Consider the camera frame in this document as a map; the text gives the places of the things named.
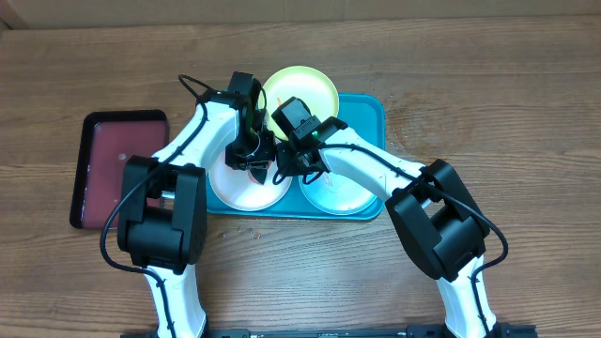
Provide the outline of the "white pink plate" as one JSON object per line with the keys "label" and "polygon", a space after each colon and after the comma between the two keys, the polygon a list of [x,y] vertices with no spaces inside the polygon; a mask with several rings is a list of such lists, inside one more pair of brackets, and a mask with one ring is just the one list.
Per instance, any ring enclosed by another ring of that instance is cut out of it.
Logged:
{"label": "white pink plate", "polygon": [[272,179],[278,167],[272,163],[263,185],[250,178],[249,171],[234,170],[225,164],[223,151],[208,170],[208,180],[217,197],[227,206],[239,211],[258,211],[275,205],[287,193],[292,179],[278,185]]}

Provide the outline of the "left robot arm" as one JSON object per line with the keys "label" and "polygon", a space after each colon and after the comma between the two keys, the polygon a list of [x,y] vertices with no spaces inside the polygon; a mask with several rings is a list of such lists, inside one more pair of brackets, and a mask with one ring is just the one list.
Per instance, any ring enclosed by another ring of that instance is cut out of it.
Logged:
{"label": "left robot arm", "polygon": [[234,72],[225,90],[195,93],[193,118],[166,147],[133,156],[122,196],[107,221],[117,222],[117,246],[131,257],[127,272],[146,277],[159,326],[154,337],[206,337],[195,264],[208,230],[207,170],[225,156],[234,170],[266,180],[276,157],[265,125],[267,98],[250,73]]}

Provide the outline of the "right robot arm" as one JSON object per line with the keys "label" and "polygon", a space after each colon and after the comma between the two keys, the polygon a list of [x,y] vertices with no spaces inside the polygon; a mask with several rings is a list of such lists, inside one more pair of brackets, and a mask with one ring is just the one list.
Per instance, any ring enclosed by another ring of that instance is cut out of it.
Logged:
{"label": "right robot arm", "polygon": [[436,281],[445,329],[454,337],[490,337],[497,323],[485,294],[485,238],[492,230],[452,165],[406,161],[365,141],[349,125],[320,121],[298,98],[271,115],[286,134],[278,177],[310,183],[323,173],[351,179],[382,200],[413,264]]}

